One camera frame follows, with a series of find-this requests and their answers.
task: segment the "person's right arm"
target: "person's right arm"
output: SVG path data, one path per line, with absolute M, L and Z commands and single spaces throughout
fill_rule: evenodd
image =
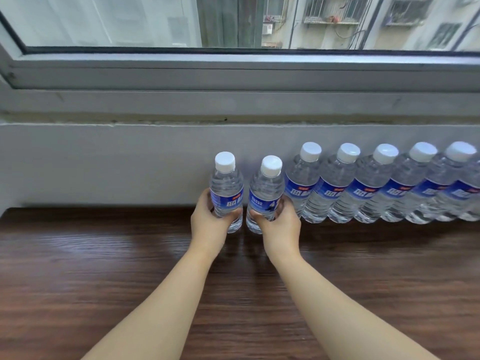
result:
M 331 360 L 438 359 L 331 284 L 300 255 L 300 219 L 289 199 L 270 222 L 254 211 L 263 244 L 293 302 Z

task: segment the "window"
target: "window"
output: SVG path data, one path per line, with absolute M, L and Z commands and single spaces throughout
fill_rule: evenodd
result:
M 0 0 L 0 107 L 477 116 L 480 0 L 457 1 Z
M 460 29 L 462 24 L 452 24 L 449 22 L 444 22 L 440 24 L 432 40 L 428 44 L 429 49 L 440 48 L 444 49 L 447 47 L 448 43 L 452 40 L 455 33 Z
M 432 0 L 393 0 L 386 25 L 411 25 L 425 19 Z

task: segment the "window glass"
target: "window glass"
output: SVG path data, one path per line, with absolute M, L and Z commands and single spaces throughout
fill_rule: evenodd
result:
M 480 0 L 0 0 L 0 11 L 27 53 L 39 47 L 480 51 Z

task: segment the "clear plastic bottle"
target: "clear plastic bottle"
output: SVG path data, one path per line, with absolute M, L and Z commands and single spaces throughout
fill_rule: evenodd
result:
M 477 194 L 474 198 L 471 199 L 473 202 L 468 206 L 468 208 L 459 215 L 459 218 L 465 221 L 479 221 L 480 220 L 480 194 Z
M 243 176 L 235 166 L 235 156 L 229 151 L 219 152 L 215 156 L 215 170 L 210 179 L 210 193 L 215 214 L 221 218 L 242 206 Z M 242 214 L 232 222 L 228 233 L 240 229 Z
M 340 145 L 337 153 L 320 164 L 320 180 L 302 211 L 305 221 L 317 224 L 326 219 L 328 210 L 355 178 L 360 148 L 349 142 Z
M 281 159 L 275 155 L 268 155 L 263 158 L 260 169 L 251 178 L 247 226 L 256 234 L 261 234 L 262 231 L 250 215 L 250 210 L 261 213 L 267 220 L 273 221 L 280 197 L 285 190 L 281 171 Z
M 465 165 L 459 180 L 436 197 L 437 206 L 441 208 L 437 221 L 453 221 L 470 206 L 470 200 L 480 192 L 480 160 Z
M 459 179 L 461 169 L 476 153 L 477 149 L 472 145 L 464 141 L 456 141 L 445 150 L 445 154 L 432 159 L 427 179 L 405 197 L 409 200 L 405 204 L 408 209 L 416 205 L 405 219 L 414 224 L 427 224 L 446 212 L 445 209 L 448 210 L 448 207 L 441 206 L 444 205 L 444 201 L 448 201 L 444 199 L 444 192 Z
M 285 169 L 285 195 L 292 202 L 298 217 L 302 215 L 303 206 L 320 178 L 318 158 L 322 148 L 315 142 L 306 142 L 293 161 Z
M 392 163 L 398 155 L 399 150 L 395 146 L 380 144 L 372 155 L 358 159 L 355 179 L 330 207 L 328 218 L 339 224 L 349 222 L 358 207 L 388 182 L 394 167 Z
M 427 167 L 425 180 L 401 199 L 396 200 L 381 218 L 387 222 L 403 220 L 423 202 L 451 185 L 458 177 L 465 159 L 471 157 L 471 145 L 462 141 L 452 143 L 444 152 L 433 157 Z
M 393 163 L 390 180 L 372 199 L 360 206 L 354 218 L 366 224 L 378 220 L 387 208 L 423 181 L 428 163 L 437 153 L 434 145 L 422 141 L 417 142 L 409 152 L 401 154 Z

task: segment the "blue label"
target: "blue label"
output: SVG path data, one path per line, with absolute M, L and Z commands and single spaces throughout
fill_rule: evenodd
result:
M 380 187 L 366 186 L 357 181 L 357 179 L 354 179 L 346 191 L 359 200 L 369 200 L 375 195 L 375 193 L 377 193 L 379 189 Z
M 321 197 L 334 201 L 340 197 L 340 195 L 343 193 L 343 191 L 345 191 L 346 188 L 347 187 L 332 186 L 331 184 L 320 178 L 313 190 Z
M 210 193 L 212 195 L 212 202 L 215 207 L 233 210 L 242 204 L 243 187 L 241 188 L 240 192 L 230 197 L 219 196 L 217 193 L 213 193 L 212 190 L 210 190 Z
M 255 194 L 253 194 L 252 190 L 250 189 L 249 202 L 251 207 L 257 212 L 273 212 L 277 209 L 277 206 L 279 205 L 280 197 L 274 200 L 263 200 L 255 196 Z
M 473 187 L 461 180 L 456 181 L 450 187 L 443 191 L 448 197 L 455 200 L 466 201 L 470 199 L 474 194 L 480 192 L 480 188 Z
M 405 184 L 400 184 L 399 182 L 390 179 L 387 184 L 385 184 L 380 192 L 385 196 L 390 198 L 402 198 L 405 194 L 410 191 L 415 186 L 406 186 Z
M 315 184 L 311 186 L 302 186 L 290 180 L 285 174 L 285 193 L 291 198 L 307 198 L 312 193 Z
M 417 187 L 413 188 L 412 193 L 415 193 L 416 195 L 421 197 L 431 198 L 434 197 L 438 193 L 438 191 L 443 191 L 447 187 L 448 185 L 446 184 L 438 184 L 426 179 L 419 185 L 417 185 Z

